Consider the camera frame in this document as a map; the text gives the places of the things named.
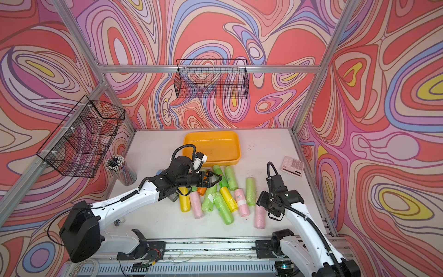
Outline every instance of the black wire basket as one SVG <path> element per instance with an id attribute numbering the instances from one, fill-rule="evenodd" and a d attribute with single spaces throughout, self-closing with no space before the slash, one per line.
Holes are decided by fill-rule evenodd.
<path id="1" fill-rule="evenodd" d="M 89 100 L 55 146 L 37 155 L 63 176 L 93 178 L 124 117 L 118 106 Z"/>
<path id="2" fill-rule="evenodd" d="M 248 98 L 246 59 L 178 59 L 177 98 Z"/>

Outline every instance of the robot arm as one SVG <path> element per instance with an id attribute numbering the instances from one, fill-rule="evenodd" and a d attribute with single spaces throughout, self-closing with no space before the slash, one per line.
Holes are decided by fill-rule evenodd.
<path id="1" fill-rule="evenodd" d="M 191 160 L 186 156 L 175 157 L 185 147 L 194 149 Z M 195 146 L 186 144 L 174 151 L 171 164 L 154 177 L 144 178 L 138 188 L 112 199 L 93 204 L 81 201 L 71 209 L 59 235 L 72 262 L 81 262 L 96 252 L 123 252 L 135 258 L 146 254 L 146 239 L 136 229 L 126 234 L 111 234 L 109 225 L 119 218 L 143 206 L 160 201 L 170 195 L 182 194 L 179 187 L 212 187 L 222 177 L 213 173 L 200 172 L 207 156 L 195 152 Z"/>
<path id="2" fill-rule="evenodd" d="M 270 176 L 270 165 L 276 173 L 274 176 Z M 269 192 L 262 191 L 257 205 L 263 206 L 271 219 L 279 220 L 286 215 L 306 246 L 301 246 L 294 234 L 286 229 L 272 234 L 274 253 L 288 256 L 304 276 L 312 276 L 314 273 L 318 277 L 359 277 L 360 269 L 355 261 L 347 261 L 332 246 L 315 224 L 303 198 L 296 190 L 288 191 L 271 162 L 268 162 L 266 181 Z"/>

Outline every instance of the calculator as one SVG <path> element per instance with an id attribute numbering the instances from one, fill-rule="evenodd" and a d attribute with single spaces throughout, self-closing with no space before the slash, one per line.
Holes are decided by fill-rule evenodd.
<path id="1" fill-rule="evenodd" d="M 303 167 L 304 162 L 301 162 L 289 156 L 285 156 L 281 165 L 281 170 L 297 177 L 302 177 Z"/>

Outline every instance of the psychedelic patterned wall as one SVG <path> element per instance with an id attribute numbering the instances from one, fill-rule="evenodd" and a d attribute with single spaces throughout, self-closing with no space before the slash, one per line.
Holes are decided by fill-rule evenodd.
<path id="1" fill-rule="evenodd" d="M 71 11 L 103 64 L 245 58 L 318 65 L 342 1 L 75 2 Z M 108 74 L 138 129 L 291 127 L 312 74 L 250 74 L 248 100 L 176 99 L 174 74 Z"/>
<path id="2" fill-rule="evenodd" d="M 288 128 L 313 74 L 265 73 L 248 99 L 177 98 L 174 74 L 112 73 L 107 78 L 136 129 Z"/>
<path id="3" fill-rule="evenodd" d="M 443 2 L 362 2 L 298 136 L 366 276 L 442 276 Z"/>
<path id="4" fill-rule="evenodd" d="M 49 0 L 2 1 L 0 26 L 2 197 L 97 81 Z M 128 140 L 123 125 L 112 152 L 122 153 Z M 103 166 L 93 179 L 46 169 L 0 228 L 0 276 L 55 276 L 68 256 L 46 237 L 49 222 L 78 201 L 103 199 L 109 180 Z M 51 227 L 55 238 L 58 230 L 56 224 Z"/>

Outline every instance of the green garbage bag roll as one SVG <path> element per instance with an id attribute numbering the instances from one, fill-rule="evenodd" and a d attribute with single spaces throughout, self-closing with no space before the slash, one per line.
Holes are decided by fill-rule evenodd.
<path id="1" fill-rule="evenodd" d="M 246 202 L 248 206 L 254 207 L 256 199 L 255 179 L 253 177 L 246 178 Z"/>
<path id="2" fill-rule="evenodd" d="M 228 181 L 229 190 L 234 191 L 238 189 L 237 179 L 235 178 L 234 169 L 231 166 L 225 167 L 226 181 Z"/>
<path id="3" fill-rule="evenodd" d="M 223 172 L 222 172 L 222 169 L 220 168 L 220 166 L 218 164 L 216 164 L 212 167 L 212 169 L 214 170 L 215 174 L 218 174 L 221 177 L 223 177 L 223 179 L 218 183 L 220 185 L 220 187 L 229 187 L 228 182 L 226 181 L 226 177 L 223 175 Z"/>
<path id="4" fill-rule="evenodd" d="M 214 197 L 214 204 L 218 210 L 218 214 L 221 216 L 226 225 L 229 225 L 234 222 L 234 217 L 231 214 L 231 211 L 228 208 L 223 196 L 220 192 L 215 192 L 212 194 Z"/>
<path id="5" fill-rule="evenodd" d="M 208 188 L 205 193 L 205 200 L 202 204 L 202 211 L 212 211 L 214 207 L 214 197 L 212 196 L 213 193 L 217 191 L 217 184 L 213 185 L 212 187 Z"/>

